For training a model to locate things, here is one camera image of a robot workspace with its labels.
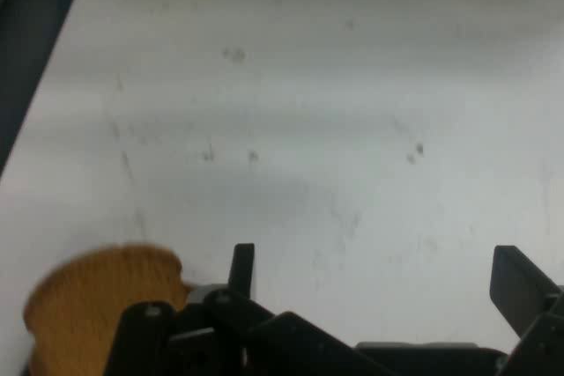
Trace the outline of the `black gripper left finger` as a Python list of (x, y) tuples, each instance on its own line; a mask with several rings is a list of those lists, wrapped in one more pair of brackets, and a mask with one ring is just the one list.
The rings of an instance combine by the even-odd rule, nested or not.
[(194, 290), (176, 312), (166, 302), (128, 307), (106, 375), (381, 375), (372, 359), (291, 312), (250, 297), (255, 247), (234, 247), (226, 284)]

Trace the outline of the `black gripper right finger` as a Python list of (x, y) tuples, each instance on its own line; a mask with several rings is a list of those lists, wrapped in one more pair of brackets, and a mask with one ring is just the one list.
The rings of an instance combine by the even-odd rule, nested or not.
[(519, 248), (497, 246), (490, 299), (519, 337), (499, 375), (563, 374), (563, 288)]

